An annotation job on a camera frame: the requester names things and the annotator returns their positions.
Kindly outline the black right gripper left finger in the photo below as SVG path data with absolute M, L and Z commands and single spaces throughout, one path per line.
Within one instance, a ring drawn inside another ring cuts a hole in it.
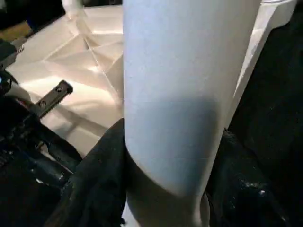
M 46 227 L 121 227 L 126 224 L 124 119 L 100 138 L 64 185 Z

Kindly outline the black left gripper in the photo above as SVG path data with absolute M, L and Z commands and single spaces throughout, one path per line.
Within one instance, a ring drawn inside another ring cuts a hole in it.
M 18 87 L 11 80 L 0 84 L 0 225 L 42 227 L 82 161 L 73 145 L 41 123 L 73 87 L 62 80 L 36 103 L 13 94 Z M 29 160 L 42 145 L 68 170 L 43 155 Z

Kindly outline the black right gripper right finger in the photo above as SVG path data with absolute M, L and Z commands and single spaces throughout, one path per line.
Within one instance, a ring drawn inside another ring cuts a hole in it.
M 252 154 L 223 131 L 206 186 L 211 227 L 288 227 L 290 218 Z

